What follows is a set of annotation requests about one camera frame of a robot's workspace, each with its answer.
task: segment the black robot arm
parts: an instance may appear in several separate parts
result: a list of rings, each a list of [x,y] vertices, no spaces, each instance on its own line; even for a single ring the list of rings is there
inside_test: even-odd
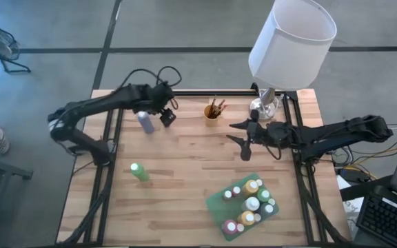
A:
[[[56,142],[71,141],[76,145],[70,147],[72,153],[89,151],[95,165],[107,165],[111,162],[111,148],[105,141],[96,141],[76,128],[84,117],[115,109],[132,110],[134,113],[145,111],[150,114],[161,114],[160,120],[169,127],[176,116],[165,108],[174,98],[174,92],[167,82],[149,85],[126,85],[109,95],[94,99],[68,103],[55,113],[48,115],[50,135]]]
[[[296,127],[288,123],[271,122],[266,128],[258,123],[258,112],[253,110],[251,118],[231,127],[246,130],[247,140],[228,135],[241,146],[241,159],[251,156],[250,144],[259,144],[279,149],[298,149],[301,162],[314,162],[324,153],[360,141],[382,143],[393,132],[380,116],[357,117],[340,123],[320,127]]]

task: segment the brown pen holder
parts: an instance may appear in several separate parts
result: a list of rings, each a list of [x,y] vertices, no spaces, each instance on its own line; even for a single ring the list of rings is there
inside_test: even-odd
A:
[[[212,108],[214,111],[217,111],[218,107],[214,105]],[[216,118],[209,118],[209,114],[211,111],[211,105],[208,105],[205,107],[203,110],[203,115],[205,116],[205,125],[207,127],[216,127],[218,126],[218,120],[220,119],[220,116],[217,116]]]

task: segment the sneaker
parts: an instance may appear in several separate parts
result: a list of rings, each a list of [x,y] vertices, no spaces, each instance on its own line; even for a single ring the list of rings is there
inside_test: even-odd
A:
[[[10,143],[6,136],[4,136],[4,131],[0,128],[0,153],[6,154],[10,148]]]

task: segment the paint bottle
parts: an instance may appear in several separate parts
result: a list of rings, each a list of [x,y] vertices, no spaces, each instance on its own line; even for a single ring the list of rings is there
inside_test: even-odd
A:
[[[248,180],[241,191],[246,197],[254,195],[258,191],[258,184],[254,180]]]
[[[269,203],[263,203],[260,207],[260,214],[263,218],[271,216],[274,212],[274,207]]]
[[[237,232],[245,231],[245,226],[243,224],[237,224]]]
[[[268,201],[267,201],[269,204],[271,204],[272,206],[275,206],[275,200],[274,199],[269,199]]]
[[[221,230],[225,234],[235,234],[237,232],[237,223],[233,220],[226,220],[222,225],[221,225]]]
[[[229,200],[232,197],[232,192],[229,190],[226,190],[225,192],[223,192],[223,199],[225,200]]]
[[[237,187],[237,186],[233,187],[232,188],[232,197],[237,197],[240,194],[240,192],[241,192],[240,187]]]
[[[243,211],[256,211],[260,207],[260,201],[255,197],[249,197],[241,205]]]
[[[263,180],[257,179],[255,181],[256,181],[256,184],[258,184],[259,187],[263,186]]]
[[[267,189],[260,189],[256,194],[256,197],[260,200],[260,202],[267,203],[270,199],[270,193]]]
[[[257,222],[260,222],[260,220],[261,220],[261,215],[260,214],[254,214],[254,219],[255,219],[255,222],[257,223]]]
[[[150,115],[147,112],[139,111],[137,113],[137,120],[143,127],[143,131],[147,134],[154,132],[154,126],[151,123]]]
[[[255,223],[254,213],[251,211],[244,211],[238,216],[237,221],[242,225],[252,225]]]
[[[150,179],[150,175],[148,175],[140,163],[132,163],[130,168],[131,174],[136,176],[140,181],[147,181]]]

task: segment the gray floor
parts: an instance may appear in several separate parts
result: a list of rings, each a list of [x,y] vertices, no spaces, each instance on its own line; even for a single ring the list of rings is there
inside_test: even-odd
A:
[[[318,0],[333,16],[333,46],[397,46],[397,0]],[[102,48],[114,0],[0,0],[0,26],[23,48]],[[270,0],[123,0],[112,39],[124,47],[252,46]],[[179,88],[250,85],[246,53],[109,54],[101,89],[120,84],[134,68],[176,66]],[[54,242],[73,158],[55,145],[46,116],[69,101],[89,97],[100,54],[22,54],[33,73],[10,76],[0,66],[0,126],[12,141],[3,161],[33,169],[31,181],[13,180],[0,213],[0,247]],[[136,76],[132,83],[151,83]],[[330,52],[316,90],[325,123],[377,114],[397,123],[397,52]],[[390,146],[360,143],[372,152]],[[365,163],[377,176],[391,174],[397,156]]]

